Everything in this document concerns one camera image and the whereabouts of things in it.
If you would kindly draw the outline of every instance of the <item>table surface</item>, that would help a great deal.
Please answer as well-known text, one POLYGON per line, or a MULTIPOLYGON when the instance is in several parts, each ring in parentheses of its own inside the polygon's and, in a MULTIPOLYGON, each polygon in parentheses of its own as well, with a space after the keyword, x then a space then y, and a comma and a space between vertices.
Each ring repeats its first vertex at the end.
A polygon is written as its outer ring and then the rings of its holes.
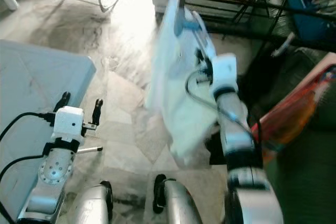
MULTIPOLYGON (((71 93, 69 105, 79 106, 95 71, 85 56, 0 40, 0 131, 23 112, 52 111, 65 91, 71 93)), ((40 155, 51 134, 39 118, 20 119, 0 143, 0 170, 14 159, 40 155)), ((19 214, 40 163, 18 163, 4 176, 0 200, 12 216, 19 214)))

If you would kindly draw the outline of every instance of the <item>white cloth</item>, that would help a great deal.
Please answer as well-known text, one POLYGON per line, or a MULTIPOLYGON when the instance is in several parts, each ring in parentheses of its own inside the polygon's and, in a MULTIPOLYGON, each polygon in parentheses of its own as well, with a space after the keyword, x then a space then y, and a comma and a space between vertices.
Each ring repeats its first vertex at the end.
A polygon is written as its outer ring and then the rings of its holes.
MULTIPOLYGON (((152 60, 152 79, 146 107, 162 114, 173 139, 171 153, 175 159, 183 160, 184 165, 188 165, 193 151, 217 120, 217 112, 192 100, 185 91, 186 78, 196 70, 197 42, 188 30, 184 30, 179 38, 174 35, 176 10, 177 0, 169 0, 152 60)), ((186 9, 185 13, 186 17, 191 17, 189 10, 186 9)), ((212 43, 209 48, 215 51, 212 43)), ((208 83, 196 85, 193 79, 190 90, 214 103, 209 95, 208 83)))

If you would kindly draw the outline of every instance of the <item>black metal shelf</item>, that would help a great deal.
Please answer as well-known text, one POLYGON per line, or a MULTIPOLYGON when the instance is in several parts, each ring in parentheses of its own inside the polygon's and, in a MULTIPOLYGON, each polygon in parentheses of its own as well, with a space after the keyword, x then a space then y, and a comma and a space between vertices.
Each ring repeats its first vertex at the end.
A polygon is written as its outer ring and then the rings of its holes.
MULTIPOLYGON (((202 13, 202 11, 199 13, 205 21, 210 33, 221 33, 224 35, 262 40, 264 43, 261 50, 268 41, 277 45, 282 44, 286 40, 287 36, 279 36, 274 33, 274 28, 278 25, 279 19, 284 16, 292 19, 293 15, 299 14, 336 24, 335 14, 329 15, 318 12, 319 10, 323 10, 323 8, 292 8, 288 5, 288 0, 283 0, 280 4, 270 3, 268 0, 178 0, 178 6, 180 8, 186 6, 190 10, 196 11, 206 10, 205 13, 202 13), (251 23, 251 19, 255 17, 262 17, 269 21, 269 29, 266 32, 261 33, 251 30, 248 24, 242 24, 242 20, 246 23, 251 23)), ((296 31, 293 31, 296 34, 296 38, 291 43, 292 45, 336 52, 336 42, 328 40, 303 40, 296 31)))

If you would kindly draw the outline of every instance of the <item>tiled floor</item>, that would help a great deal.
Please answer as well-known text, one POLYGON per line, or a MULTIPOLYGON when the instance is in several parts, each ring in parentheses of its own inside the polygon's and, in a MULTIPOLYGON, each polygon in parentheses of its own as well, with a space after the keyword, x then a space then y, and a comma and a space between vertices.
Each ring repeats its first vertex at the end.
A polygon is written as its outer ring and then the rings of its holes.
MULTIPOLYGON (((169 152, 170 135, 162 119, 143 107, 157 32, 152 1, 120 0, 105 14, 77 0, 18 2, 20 8, 13 13, 0 3, 0 38, 90 56, 97 73, 81 105, 86 121, 96 98, 104 99, 101 125, 88 134, 84 146, 102 145, 104 150, 77 156, 59 222, 66 222, 65 213, 78 193, 107 179, 115 201, 113 223, 142 223, 143 216, 145 223, 163 223, 150 209, 151 190, 154 175, 168 171, 190 189, 204 223, 216 223, 225 168, 180 170, 169 152)), ((241 55, 242 69, 250 60, 248 41, 226 40, 217 47, 241 55)), ((204 155, 199 158, 199 167, 207 167, 204 155)))

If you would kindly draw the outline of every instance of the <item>blue container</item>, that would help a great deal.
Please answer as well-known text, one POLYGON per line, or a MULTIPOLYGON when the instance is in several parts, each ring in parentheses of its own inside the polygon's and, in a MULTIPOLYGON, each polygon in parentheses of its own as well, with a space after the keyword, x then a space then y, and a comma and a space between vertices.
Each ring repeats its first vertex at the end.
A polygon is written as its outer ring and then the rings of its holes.
MULTIPOLYGON (((316 9, 312 0, 288 0, 288 4, 293 9, 311 12, 316 9)), ((293 17, 301 39, 336 42, 336 23, 302 14, 294 14, 293 17)))

